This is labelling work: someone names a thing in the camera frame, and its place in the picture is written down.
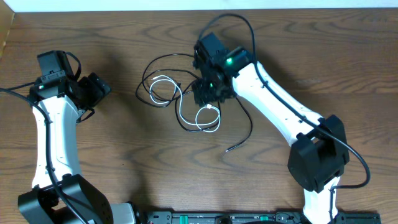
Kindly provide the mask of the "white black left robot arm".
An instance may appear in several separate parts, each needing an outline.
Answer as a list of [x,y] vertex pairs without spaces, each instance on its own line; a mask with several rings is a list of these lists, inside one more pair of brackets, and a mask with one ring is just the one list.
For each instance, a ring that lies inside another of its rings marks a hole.
[[70,57],[62,50],[37,56],[42,74],[27,96],[37,125],[37,166],[18,209],[29,223],[135,223],[129,202],[109,203],[82,175],[76,127],[111,88],[95,73],[82,77]]

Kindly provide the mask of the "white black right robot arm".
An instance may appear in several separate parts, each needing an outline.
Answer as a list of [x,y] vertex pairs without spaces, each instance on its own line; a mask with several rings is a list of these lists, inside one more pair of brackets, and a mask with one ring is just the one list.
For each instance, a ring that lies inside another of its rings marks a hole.
[[335,115],[324,118],[281,88],[242,47],[228,50],[210,33],[194,46],[193,66],[202,78],[193,85],[196,104],[240,96],[255,106],[290,146],[288,170],[303,187],[303,214],[310,223],[331,223],[338,214],[330,189],[349,162],[345,129]]

